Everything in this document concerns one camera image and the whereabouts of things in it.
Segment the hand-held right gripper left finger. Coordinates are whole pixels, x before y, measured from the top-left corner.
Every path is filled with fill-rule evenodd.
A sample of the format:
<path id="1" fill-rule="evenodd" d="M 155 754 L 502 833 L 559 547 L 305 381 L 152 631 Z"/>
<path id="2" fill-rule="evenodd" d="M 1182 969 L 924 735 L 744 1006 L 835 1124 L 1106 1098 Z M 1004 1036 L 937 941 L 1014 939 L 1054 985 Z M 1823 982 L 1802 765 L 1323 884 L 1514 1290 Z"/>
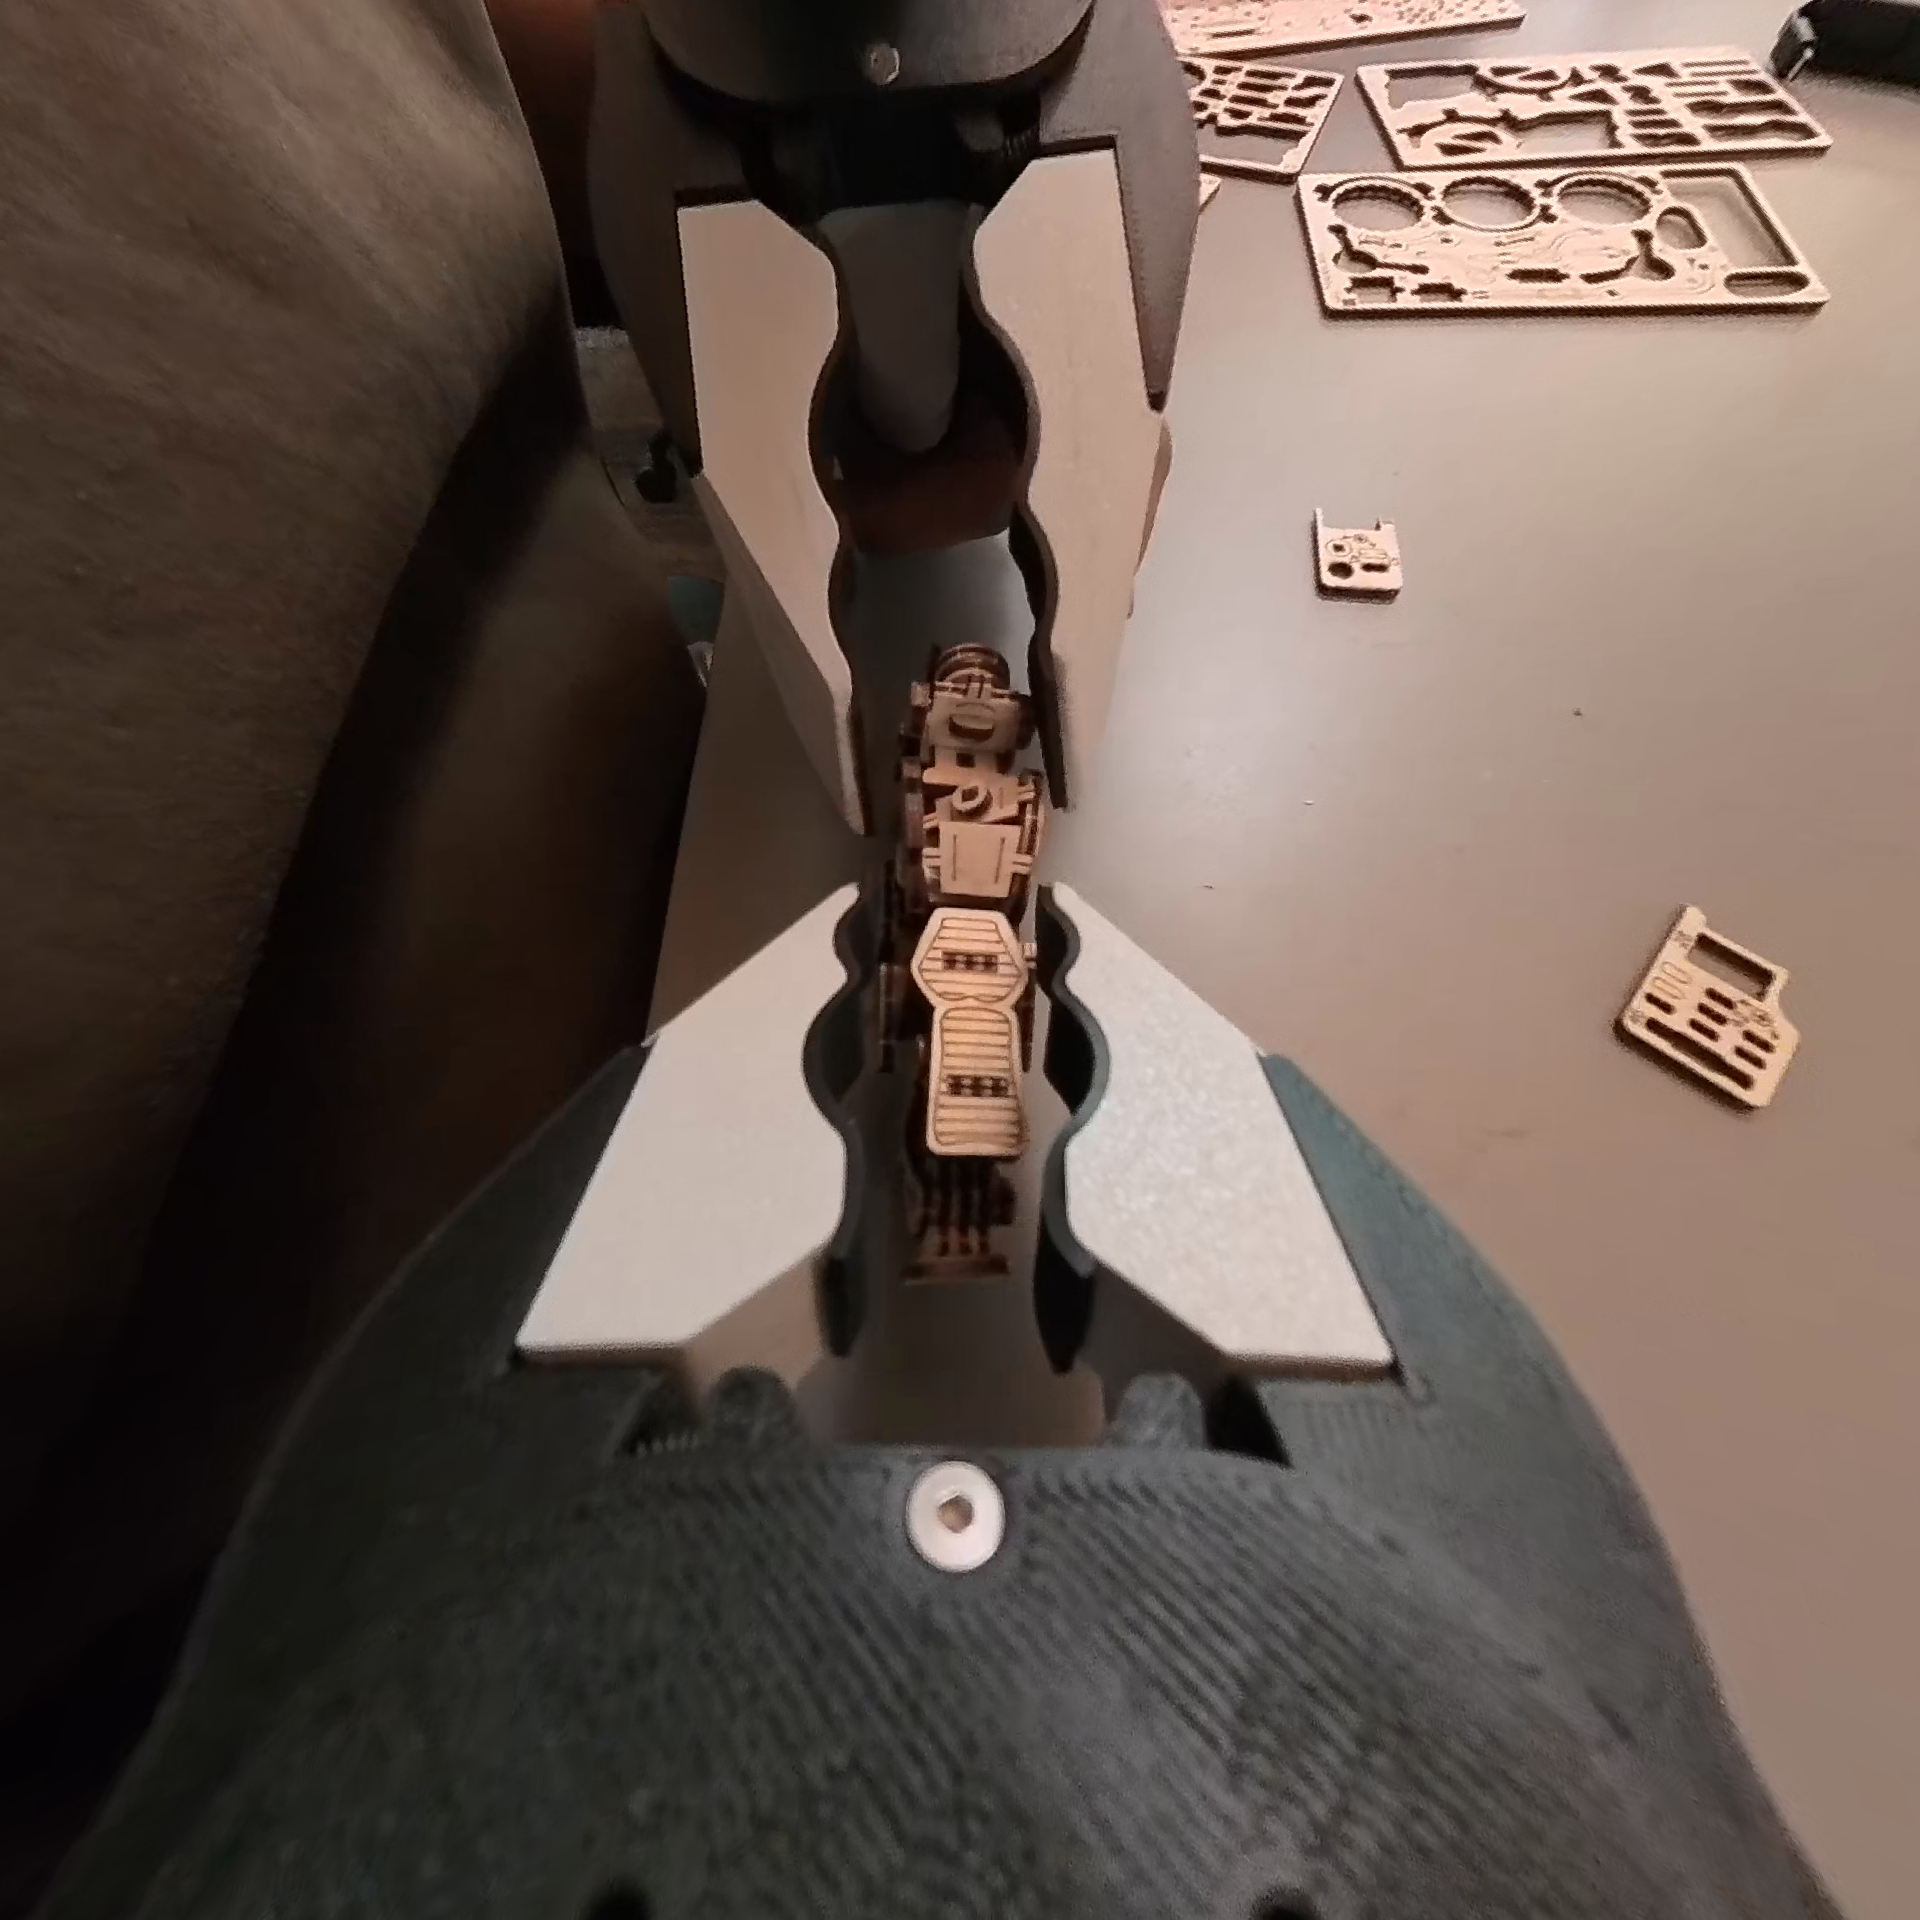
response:
<path id="1" fill-rule="evenodd" d="M 667 1020 L 516 1333 L 528 1362 L 807 1374 L 849 1146 L 804 1042 L 849 985 L 842 884 Z"/>

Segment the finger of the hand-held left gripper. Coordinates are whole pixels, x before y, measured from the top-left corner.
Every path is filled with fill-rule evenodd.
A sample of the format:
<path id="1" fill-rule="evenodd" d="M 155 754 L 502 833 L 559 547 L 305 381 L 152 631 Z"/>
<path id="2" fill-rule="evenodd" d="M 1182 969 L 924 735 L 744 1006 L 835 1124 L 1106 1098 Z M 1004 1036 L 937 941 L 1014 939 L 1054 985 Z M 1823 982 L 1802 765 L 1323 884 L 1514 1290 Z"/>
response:
<path id="1" fill-rule="evenodd" d="M 1016 555 L 1056 809 L 1088 794 L 1166 471 L 1111 149 L 1033 158 L 975 227 L 970 298 L 1025 391 Z"/>
<path id="2" fill-rule="evenodd" d="M 843 562 L 814 449 L 840 345 L 833 260 L 755 201 L 680 210 L 692 483 L 787 717 L 856 835 L 872 833 L 856 684 L 835 614 Z"/>

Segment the person's brown trousers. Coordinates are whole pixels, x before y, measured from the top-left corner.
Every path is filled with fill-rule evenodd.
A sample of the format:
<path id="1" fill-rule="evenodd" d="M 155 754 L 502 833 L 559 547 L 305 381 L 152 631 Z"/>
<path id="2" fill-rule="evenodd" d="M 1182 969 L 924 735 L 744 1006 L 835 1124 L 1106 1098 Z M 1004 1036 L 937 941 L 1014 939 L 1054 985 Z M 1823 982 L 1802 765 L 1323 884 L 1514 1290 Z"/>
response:
<path id="1" fill-rule="evenodd" d="M 599 9 L 2 9 L 6 1916 L 650 1011 L 704 695 L 574 347 Z"/>

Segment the person's left hand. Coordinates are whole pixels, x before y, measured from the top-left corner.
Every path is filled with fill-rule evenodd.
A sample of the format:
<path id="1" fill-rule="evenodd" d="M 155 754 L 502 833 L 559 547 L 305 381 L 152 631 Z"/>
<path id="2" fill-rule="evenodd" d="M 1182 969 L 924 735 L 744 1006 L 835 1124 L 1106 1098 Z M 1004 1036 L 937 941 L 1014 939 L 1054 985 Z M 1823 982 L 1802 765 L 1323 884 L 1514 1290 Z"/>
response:
<path id="1" fill-rule="evenodd" d="M 1026 404 L 1002 377 L 963 381 L 945 436 L 928 451 L 886 441 L 858 394 L 833 411 L 833 505 L 854 547 L 905 558 L 996 538 L 1014 516 Z"/>

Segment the small wooden part sheet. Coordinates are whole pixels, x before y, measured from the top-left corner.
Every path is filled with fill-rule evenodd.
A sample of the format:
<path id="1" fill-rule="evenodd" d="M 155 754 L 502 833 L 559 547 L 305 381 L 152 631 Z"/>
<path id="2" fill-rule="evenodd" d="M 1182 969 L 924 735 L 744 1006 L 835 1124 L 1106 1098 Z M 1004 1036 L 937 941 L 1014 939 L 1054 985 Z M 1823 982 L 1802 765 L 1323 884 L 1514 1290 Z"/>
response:
<path id="1" fill-rule="evenodd" d="M 1343 76 L 1273 60 L 1184 57 L 1206 177 L 1292 182 L 1343 89 Z"/>

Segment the small wooden frame round holes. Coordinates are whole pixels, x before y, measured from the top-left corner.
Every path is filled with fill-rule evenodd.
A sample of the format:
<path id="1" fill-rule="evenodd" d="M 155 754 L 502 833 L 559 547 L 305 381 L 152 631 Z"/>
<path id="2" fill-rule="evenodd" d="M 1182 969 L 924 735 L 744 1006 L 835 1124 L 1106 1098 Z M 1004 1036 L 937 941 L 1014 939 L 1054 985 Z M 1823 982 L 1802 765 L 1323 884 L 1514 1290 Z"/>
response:
<path id="1" fill-rule="evenodd" d="M 1313 573 L 1322 595 L 1390 601 L 1403 590 L 1400 527 L 1390 519 L 1375 523 L 1332 523 L 1313 509 Z"/>

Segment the wooden sheet with round cutouts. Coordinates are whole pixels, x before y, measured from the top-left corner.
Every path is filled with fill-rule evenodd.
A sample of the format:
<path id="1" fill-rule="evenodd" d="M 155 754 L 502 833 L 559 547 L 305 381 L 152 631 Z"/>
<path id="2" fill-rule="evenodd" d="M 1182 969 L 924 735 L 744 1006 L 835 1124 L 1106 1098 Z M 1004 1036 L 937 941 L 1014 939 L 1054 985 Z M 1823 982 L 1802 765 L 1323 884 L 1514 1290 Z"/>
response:
<path id="1" fill-rule="evenodd" d="M 1335 319 L 1812 313 L 1831 292 L 1731 161 L 1307 174 Z"/>

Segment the wooden motorcycle model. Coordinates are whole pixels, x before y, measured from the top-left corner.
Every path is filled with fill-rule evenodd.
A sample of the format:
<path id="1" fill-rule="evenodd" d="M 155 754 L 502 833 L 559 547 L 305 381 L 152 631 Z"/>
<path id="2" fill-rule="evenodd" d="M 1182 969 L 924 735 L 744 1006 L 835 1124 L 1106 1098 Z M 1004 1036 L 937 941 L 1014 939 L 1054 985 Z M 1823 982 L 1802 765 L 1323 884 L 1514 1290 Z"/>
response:
<path id="1" fill-rule="evenodd" d="M 1004 1281 L 1031 1146 L 1038 951 L 1026 916 L 1049 815 L 1040 723 L 1006 657 L 955 642 L 907 690 L 896 847 L 881 894 L 881 1066 L 903 1110 L 903 1278 Z"/>

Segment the small slotted wooden part frame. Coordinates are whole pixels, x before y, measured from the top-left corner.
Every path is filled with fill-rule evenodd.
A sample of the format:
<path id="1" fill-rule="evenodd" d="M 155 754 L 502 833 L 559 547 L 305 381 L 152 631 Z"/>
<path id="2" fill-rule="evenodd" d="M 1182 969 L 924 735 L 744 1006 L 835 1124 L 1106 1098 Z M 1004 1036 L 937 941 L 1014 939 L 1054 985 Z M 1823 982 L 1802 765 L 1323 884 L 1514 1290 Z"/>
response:
<path id="1" fill-rule="evenodd" d="M 1735 941 L 1683 903 L 1615 1029 L 1622 1042 L 1746 1114 L 1768 1109 L 1802 1042 L 1787 966 Z"/>

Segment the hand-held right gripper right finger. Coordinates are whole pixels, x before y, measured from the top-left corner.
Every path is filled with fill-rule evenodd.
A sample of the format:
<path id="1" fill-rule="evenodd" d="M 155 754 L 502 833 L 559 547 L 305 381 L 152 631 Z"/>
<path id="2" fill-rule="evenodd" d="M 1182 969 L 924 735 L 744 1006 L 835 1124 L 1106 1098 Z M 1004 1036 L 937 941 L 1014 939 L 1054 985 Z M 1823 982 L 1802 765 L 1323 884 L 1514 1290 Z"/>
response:
<path id="1" fill-rule="evenodd" d="M 1378 1381 L 1395 1351 L 1262 1050 L 1072 886 L 1040 892 L 1036 1319 L 1058 1374 Z"/>

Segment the grey desk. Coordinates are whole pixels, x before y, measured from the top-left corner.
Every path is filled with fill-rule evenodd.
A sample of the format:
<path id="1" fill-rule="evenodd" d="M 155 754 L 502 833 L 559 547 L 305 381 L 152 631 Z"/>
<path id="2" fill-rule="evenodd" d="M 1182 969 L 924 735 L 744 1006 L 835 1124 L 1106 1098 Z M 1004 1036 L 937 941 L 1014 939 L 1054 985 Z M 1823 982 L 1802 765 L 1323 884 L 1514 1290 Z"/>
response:
<path id="1" fill-rule="evenodd" d="M 1916 1916 L 1916 94 L 1802 94 L 1815 315 L 1329 319 L 1219 190 L 1048 853 L 1524 1295 L 1818 1870 Z M 1318 590 L 1318 508 L 1400 597 Z M 1617 1036 L 1687 903 L 1792 973 L 1762 1110 Z"/>

